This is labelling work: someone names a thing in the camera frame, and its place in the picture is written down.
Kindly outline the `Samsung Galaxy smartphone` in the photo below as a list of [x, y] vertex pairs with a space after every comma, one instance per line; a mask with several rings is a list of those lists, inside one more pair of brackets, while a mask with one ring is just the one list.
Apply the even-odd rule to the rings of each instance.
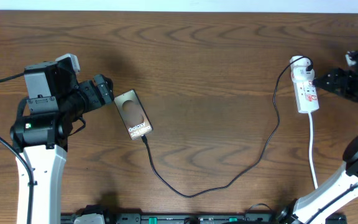
[[116, 96], [114, 102], [132, 140], [153, 131], [152, 124], [134, 89]]

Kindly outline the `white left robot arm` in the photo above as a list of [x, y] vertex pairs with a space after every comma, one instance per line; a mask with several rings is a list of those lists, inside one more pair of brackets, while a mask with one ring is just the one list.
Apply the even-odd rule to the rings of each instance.
[[73, 123], [112, 103], [113, 83], [102, 74], [78, 82], [69, 58], [24, 69], [28, 97], [11, 127], [19, 171], [18, 223], [60, 223], [61, 186]]

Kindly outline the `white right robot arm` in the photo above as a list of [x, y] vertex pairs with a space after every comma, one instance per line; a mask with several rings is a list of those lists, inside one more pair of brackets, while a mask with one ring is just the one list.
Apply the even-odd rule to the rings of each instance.
[[[313, 80], [313, 85], [358, 102], [358, 73], [336, 68]], [[358, 136], [346, 147], [338, 170], [312, 193], [296, 199], [277, 215], [278, 223], [325, 223], [358, 197]]]

